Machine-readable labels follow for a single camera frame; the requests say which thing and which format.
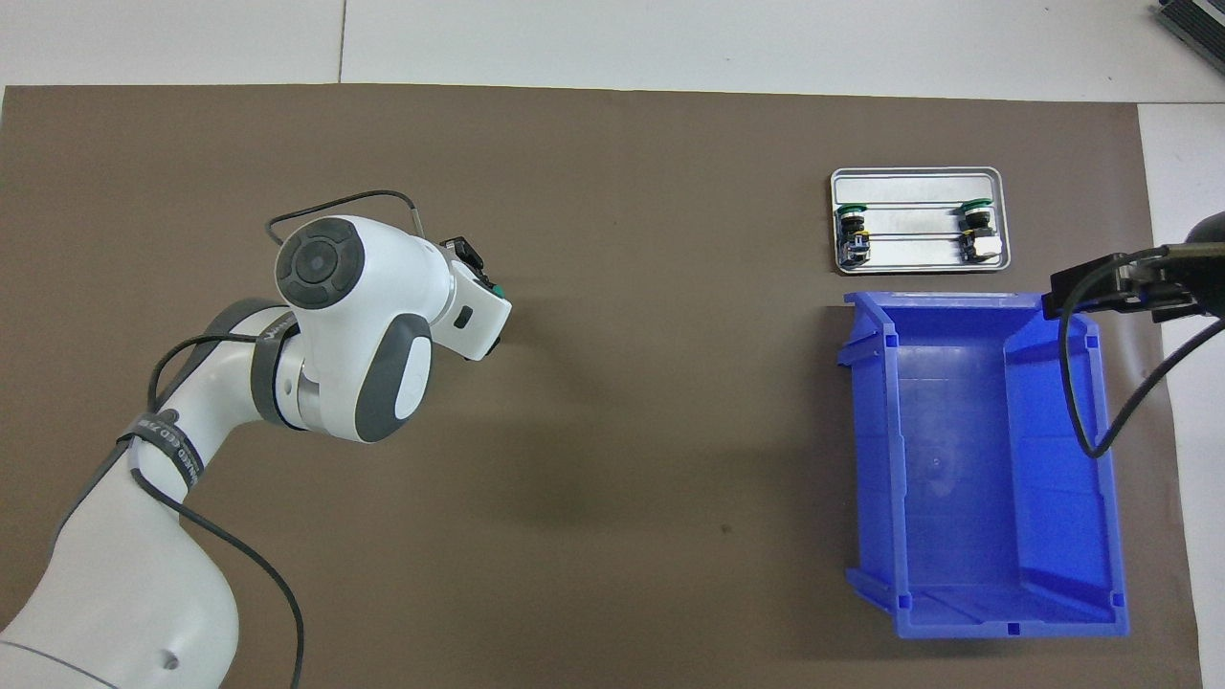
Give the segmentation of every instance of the small mechanical part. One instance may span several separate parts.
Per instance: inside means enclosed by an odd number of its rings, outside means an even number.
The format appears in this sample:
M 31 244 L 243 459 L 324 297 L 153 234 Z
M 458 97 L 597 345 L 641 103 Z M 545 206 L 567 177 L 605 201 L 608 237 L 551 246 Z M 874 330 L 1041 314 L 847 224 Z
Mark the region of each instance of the small mechanical part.
M 965 218 L 965 229 L 957 240 L 962 249 L 962 260 L 968 264 L 981 264 L 998 257 L 1003 251 L 1000 234 L 991 227 L 991 199 L 974 199 L 962 204 L 957 212 Z
M 477 249 L 469 244 L 467 239 L 463 237 L 456 237 L 453 239 L 447 239 L 446 242 L 440 242 L 439 245 L 443 249 L 450 249 L 457 259 L 463 261 L 463 264 L 472 270 L 472 273 L 477 277 L 477 280 L 485 286 L 485 289 L 489 289 L 503 299 L 506 298 L 502 292 L 502 286 L 496 284 L 494 281 L 489 280 L 489 276 L 485 275 L 485 261 L 481 260 L 480 254 L 477 253 Z
M 869 232 L 864 228 L 861 204 L 838 206 L 838 264 L 843 267 L 855 267 L 867 262 L 870 257 Z

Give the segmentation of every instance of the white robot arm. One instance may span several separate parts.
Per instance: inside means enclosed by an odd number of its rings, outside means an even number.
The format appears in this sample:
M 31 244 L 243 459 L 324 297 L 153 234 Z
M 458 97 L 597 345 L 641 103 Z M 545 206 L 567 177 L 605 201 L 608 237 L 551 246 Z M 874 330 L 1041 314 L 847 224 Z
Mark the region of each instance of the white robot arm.
M 462 238 L 435 246 L 361 217 L 304 224 L 276 270 L 289 305 L 247 300 L 219 315 L 65 519 L 47 573 L 0 633 L 6 687 L 218 687 L 238 612 L 176 511 L 190 512 L 179 503 L 229 432 L 262 418 L 381 440 L 420 403 L 431 342 L 481 359 L 511 310 Z

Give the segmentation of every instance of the robot end effector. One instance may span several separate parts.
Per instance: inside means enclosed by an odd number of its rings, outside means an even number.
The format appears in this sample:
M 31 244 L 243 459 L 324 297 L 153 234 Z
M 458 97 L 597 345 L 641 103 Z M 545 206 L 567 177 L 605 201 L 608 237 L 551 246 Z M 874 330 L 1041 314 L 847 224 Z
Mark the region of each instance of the robot end effector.
M 1199 314 L 1225 318 L 1223 275 L 1225 212 L 1203 219 L 1182 244 L 1110 254 L 1052 275 L 1042 310 L 1047 320 L 1057 319 L 1079 289 L 1077 311 L 1152 311 L 1155 322 Z
M 511 311 L 463 238 L 436 246 L 356 216 L 304 224 L 276 270 L 301 329 L 296 397 L 317 394 L 304 424 L 363 443 L 386 438 L 417 409 L 432 342 L 479 360 Z

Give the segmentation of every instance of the green button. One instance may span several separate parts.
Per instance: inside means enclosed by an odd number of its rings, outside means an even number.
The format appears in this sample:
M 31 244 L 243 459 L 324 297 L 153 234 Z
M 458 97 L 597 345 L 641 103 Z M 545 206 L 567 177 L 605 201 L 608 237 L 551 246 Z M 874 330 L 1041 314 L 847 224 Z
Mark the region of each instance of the green button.
M 973 211 L 974 208 L 985 208 L 990 205 L 991 205 L 991 199 L 974 199 L 971 201 L 962 204 L 962 207 L 958 210 L 964 213 L 968 211 Z

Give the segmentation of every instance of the white floor tile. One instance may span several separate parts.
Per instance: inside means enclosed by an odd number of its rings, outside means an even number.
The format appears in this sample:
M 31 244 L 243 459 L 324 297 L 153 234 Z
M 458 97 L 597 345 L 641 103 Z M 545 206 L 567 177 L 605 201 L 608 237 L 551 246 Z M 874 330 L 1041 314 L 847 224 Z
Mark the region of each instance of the white floor tile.
M 0 1 L 0 85 L 337 81 L 343 0 Z
M 349 0 L 343 81 L 1221 102 L 1148 0 Z
M 1225 211 L 1225 104 L 1140 105 L 1140 134 L 1156 244 L 1182 242 L 1207 216 Z M 1165 324 L 1166 354 L 1207 318 Z M 1199 622 L 1204 687 L 1225 689 L 1225 338 L 1200 347 L 1169 375 L 1178 444 L 1183 528 Z

